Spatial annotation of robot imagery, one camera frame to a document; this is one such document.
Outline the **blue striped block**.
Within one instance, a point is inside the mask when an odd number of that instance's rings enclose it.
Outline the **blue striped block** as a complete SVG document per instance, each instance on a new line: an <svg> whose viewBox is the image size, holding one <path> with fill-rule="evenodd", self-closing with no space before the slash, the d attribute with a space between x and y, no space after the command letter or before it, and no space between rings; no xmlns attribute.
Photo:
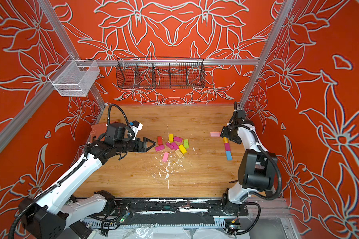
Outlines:
<svg viewBox="0 0 359 239"><path fill-rule="evenodd" d="M230 152L230 151L226 151L225 153L226 153L226 158L227 158L227 160L232 160L232 154L231 154L231 152Z"/></svg>

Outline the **green block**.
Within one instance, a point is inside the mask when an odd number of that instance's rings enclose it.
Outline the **green block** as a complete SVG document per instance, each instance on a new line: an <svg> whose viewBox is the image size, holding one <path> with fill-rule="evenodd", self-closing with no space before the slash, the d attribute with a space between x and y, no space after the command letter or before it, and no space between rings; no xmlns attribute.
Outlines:
<svg viewBox="0 0 359 239"><path fill-rule="evenodd" d="M184 145L185 148L189 148L188 139L184 139L184 140L183 140L183 145Z"/></svg>

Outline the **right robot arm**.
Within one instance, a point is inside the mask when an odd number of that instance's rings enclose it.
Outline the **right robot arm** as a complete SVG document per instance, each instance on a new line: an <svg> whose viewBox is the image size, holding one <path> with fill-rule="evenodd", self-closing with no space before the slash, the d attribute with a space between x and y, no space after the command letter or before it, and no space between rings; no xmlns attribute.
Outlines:
<svg viewBox="0 0 359 239"><path fill-rule="evenodd" d="M253 195L268 201L279 198L282 176L277 164L278 158L264 147L254 123L247 119L244 110L233 111L220 136L243 145L245 149L237 182L223 194L221 209L232 214Z"/></svg>

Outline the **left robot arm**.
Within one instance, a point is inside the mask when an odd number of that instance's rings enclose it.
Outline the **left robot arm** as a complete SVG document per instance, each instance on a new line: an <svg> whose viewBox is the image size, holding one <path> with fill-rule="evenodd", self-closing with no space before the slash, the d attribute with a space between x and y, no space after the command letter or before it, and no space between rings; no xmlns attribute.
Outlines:
<svg viewBox="0 0 359 239"><path fill-rule="evenodd" d="M72 194L110 158L124 158L129 152L145 153L156 143L138 138L143 124L138 121L123 124L108 123L106 132L88 143L81 157L53 185L34 199L25 198L19 205L19 215L10 227L8 237L13 239L18 224L37 239L56 239L62 232L80 220L103 211L108 199L94 196L68 206Z"/></svg>

